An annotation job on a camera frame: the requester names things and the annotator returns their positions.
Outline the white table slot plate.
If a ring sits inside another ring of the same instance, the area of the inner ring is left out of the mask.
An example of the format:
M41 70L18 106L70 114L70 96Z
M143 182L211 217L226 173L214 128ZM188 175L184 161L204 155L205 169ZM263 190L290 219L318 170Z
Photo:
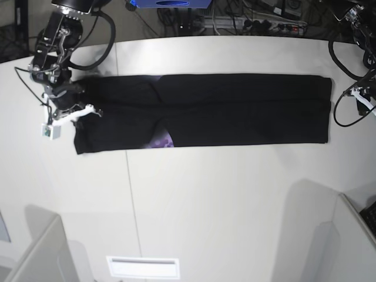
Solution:
M178 258L142 258L107 256L109 271L113 277L156 280L179 280Z

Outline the white partition panel right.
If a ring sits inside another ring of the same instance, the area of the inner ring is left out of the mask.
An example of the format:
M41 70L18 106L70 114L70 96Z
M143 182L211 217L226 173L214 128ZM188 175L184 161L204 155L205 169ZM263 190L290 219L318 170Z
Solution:
M375 281L375 238L344 194L338 197L333 223L340 242L330 281Z

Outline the white power strip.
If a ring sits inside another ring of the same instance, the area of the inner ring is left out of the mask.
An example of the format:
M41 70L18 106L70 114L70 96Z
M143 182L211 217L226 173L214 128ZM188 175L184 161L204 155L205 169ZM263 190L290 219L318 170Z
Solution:
M286 35L302 36L304 35L308 23L303 21L285 21L284 19L263 19L263 18L245 18L219 16L214 19L205 16L201 20L205 28L214 28L219 30L233 30L236 34L248 33L281 33Z

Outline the white partition panel left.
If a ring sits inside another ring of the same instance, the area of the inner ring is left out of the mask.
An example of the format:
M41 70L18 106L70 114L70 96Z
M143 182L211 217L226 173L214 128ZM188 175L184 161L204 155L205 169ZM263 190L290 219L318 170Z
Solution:
M79 281L62 219L54 215L5 281Z

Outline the blue box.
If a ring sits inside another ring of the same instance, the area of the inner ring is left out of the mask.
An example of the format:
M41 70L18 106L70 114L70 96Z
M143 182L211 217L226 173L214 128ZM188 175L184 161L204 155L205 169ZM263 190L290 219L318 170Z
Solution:
M135 0L131 1L138 8L203 8L206 9L212 0Z

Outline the black cabinet edge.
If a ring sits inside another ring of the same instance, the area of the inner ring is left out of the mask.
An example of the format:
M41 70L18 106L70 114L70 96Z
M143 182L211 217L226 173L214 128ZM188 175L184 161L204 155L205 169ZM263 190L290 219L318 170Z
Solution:
M28 0L14 0L15 42L23 56L29 56Z

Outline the black T-shirt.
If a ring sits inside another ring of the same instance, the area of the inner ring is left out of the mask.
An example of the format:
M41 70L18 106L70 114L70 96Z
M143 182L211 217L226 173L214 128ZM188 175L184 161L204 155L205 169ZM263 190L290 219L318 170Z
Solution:
M89 77L103 111L76 124L76 152L151 147L327 143L332 81L315 75Z

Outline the black keyboard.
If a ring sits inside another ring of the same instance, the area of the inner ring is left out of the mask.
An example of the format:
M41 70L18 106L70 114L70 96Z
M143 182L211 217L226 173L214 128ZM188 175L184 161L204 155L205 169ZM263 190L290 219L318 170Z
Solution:
M376 202L370 207L360 211L360 216L365 221L372 234L376 236Z

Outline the white partition panel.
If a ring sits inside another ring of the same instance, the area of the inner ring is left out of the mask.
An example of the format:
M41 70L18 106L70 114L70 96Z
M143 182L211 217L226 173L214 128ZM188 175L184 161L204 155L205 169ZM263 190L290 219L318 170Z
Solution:
M375 238L344 194L338 197L333 223L340 242L330 281L375 281Z
M5 281L79 281L62 219L54 215Z

